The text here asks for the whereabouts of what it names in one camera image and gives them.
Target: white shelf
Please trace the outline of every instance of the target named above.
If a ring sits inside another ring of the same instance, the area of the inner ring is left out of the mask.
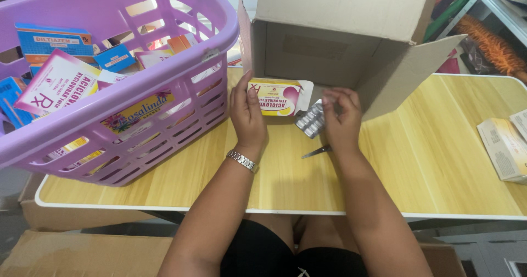
[[[527,22],[500,0],[481,0],[527,46]]]

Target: blue medicine box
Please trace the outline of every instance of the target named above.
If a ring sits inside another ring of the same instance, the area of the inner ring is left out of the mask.
[[[13,123],[15,129],[31,124],[31,121],[38,117],[13,107],[13,103],[22,94],[22,89],[25,89],[25,84],[18,78],[8,77],[0,81],[0,108]]]
[[[91,34],[83,29],[15,23],[20,47],[29,63],[44,63],[54,49],[95,63]]]
[[[135,64],[135,59],[132,57],[127,47],[123,44],[112,46],[93,56],[96,62],[99,63],[102,69],[118,72],[124,68]]]

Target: wristwatch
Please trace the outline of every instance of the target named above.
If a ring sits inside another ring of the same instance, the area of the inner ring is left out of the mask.
[[[251,170],[253,173],[256,173],[256,171],[258,171],[258,168],[260,168],[253,161],[251,161],[250,159],[247,159],[244,155],[240,154],[234,149],[231,149],[227,153],[227,157],[234,159],[241,165],[245,166],[247,169]]]

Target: wood grain tabletop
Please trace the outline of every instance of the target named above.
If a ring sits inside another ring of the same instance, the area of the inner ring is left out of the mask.
[[[229,90],[241,75],[241,69],[228,69]],[[487,118],[509,118],[526,108],[527,90],[513,78],[434,74],[396,111],[364,122],[359,145],[406,216],[527,216],[527,186],[498,179],[476,129]],[[341,214],[332,153],[300,158],[325,145],[324,135],[309,139],[289,117],[266,120],[269,142],[248,212]],[[184,211],[235,143],[226,119],[126,186],[50,175],[36,200],[43,206]]]

